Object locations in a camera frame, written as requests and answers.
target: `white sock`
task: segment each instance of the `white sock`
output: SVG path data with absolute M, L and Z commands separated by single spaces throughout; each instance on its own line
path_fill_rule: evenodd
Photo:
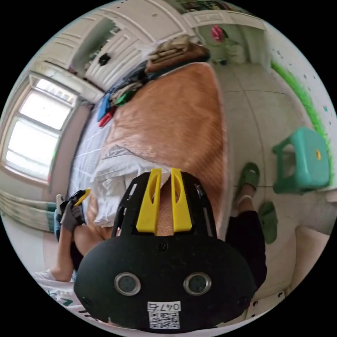
M 250 199 L 250 200 L 253 200 L 253 197 L 252 196 L 249 196 L 248 194 L 245 194 L 244 196 L 242 196 L 236 203 L 236 207 L 239 206 L 239 204 L 244 200 L 244 199 Z

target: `glove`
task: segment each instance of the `glove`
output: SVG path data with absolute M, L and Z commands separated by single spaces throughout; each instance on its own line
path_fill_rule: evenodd
M 73 206 L 71 202 L 67 203 L 60 223 L 72 233 L 76 226 L 83 223 L 81 207 Z

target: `bed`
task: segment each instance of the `bed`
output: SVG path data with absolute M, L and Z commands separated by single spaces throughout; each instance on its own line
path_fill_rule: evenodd
M 103 129 L 97 125 L 97 108 L 80 140 L 69 187 L 69 194 L 92 189 L 83 205 L 88 226 L 103 238 L 110 237 L 116 205 L 128 183 L 161 167 L 157 235 L 171 235 L 169 172 L 177 167 L 201 180 L 219 230 L 227 216 L 222 207 L 228 190 L 227 139 L 212 67 L 195 62 L 149 82 L 117 109 Z M 102 209 L 107 213 L 98 216 Z

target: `window frame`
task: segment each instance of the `window frame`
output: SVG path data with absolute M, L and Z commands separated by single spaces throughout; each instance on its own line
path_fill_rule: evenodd
M 32 81 L 31 78 L 38 78 L 38 79 L 45 79 L 49 82 L 51 82 L 52 84 L 68 91 L 69 93 L 75 95 L 77 98 L 75 100 L 74 104 L 71 104 L 69 102 L 66 102 L 65 100 L 62 100 L 52 94 L 49 94 L 48 92 L 45 92 L 44 90 L 40 90 L 38 88 L 35 88 L 35 86 L 32 86 Z M 30 182 L 34 182 L 37 183 L 39 185 L 43 185 L 43 186 L 49 186 L 51 183 L 51 177 L 52 177 L 52 173 L 55 167 L 55 159 L 58 155 L 58 151 L 59 151 L 59 147 L 60 144 L 62 142 L 62 138 L 63 138 L 63 134 L 67 128 L 67 125 L 69 123 L 69 121 L 71 120 L 71 118 L 73 117 L 74 112 L 77 110 L 77 108 L 80 106 L 81 104 L 81 95 L 74 91 L 73 89 L 63 85 L 62 83 L 55 81 L 54 79 L 47 77 L 45 75 L 42 75 L 40 73 L 37 73 L 35 71 L 30 71 L 28 76 L 26 77 L 27 80 L 27 85 L 25 86 L 25 88 L 22 90 L 22 92 L 19 94 L 18 100 L 15 102 L 13 108 L 9 111 L 9 117 L 6 121 L 5 124 L 5 130 L 3 135 L 1 136 L 1 147 L 0 147 L 0 167 L 2 169 L 5 169 L 6 171 L 16 175 L 17 177 L 21 177 L 25 180 L 29 180 Z M 71 108 L 70 112 L 68 113 L 66 119 L 63 122 L 63 125 L 61 127 L 60 130 L 54 129 L 48 125 L 45 125 L 31 117 L 28 117 L 26 115 L 23 115 L 22 113 L 20 113 L 20 109 L 23 106 L 23 104 L 26 102 L 27 98 L 29 97 L 29 95 L 32 92 L 40 92 L 45 96 L 48 96 L 50 98 L 52 98 L 55 101 L 61 102 L 62 104 L 68 106 Z M 8 152 L 8 146 L 9 146 L 9 142 L 14 130 L 14 127 L 16 125 L 16 122 L 22 120 L 22 122 L 26 122 L 27 124 L 33 124 L 35 127 L 37 127 L 38 129 L 42 129 L 44 132 L 49 133 L 51 135 L 57 136 L 57 143 L 55 146 L 55 155 L 50 163 L 49 166 L 49 172 L 48 172 L 48 177 L 47 179 L 42 179 L 39 178 L 38 176 L 34 176 L 33 174 L 30 174 L 24 170 L 22 170 L 19 167 L 15 167 L 15 165 L 8 165 L 7 164 L 7 160 L 6 160 L 6 155 Z

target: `label sticker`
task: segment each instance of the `label sticker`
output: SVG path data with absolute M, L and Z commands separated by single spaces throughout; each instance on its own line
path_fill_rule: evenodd
M 180 301 L 148 302 L 148 319 L 151 329 L 179 329 Z

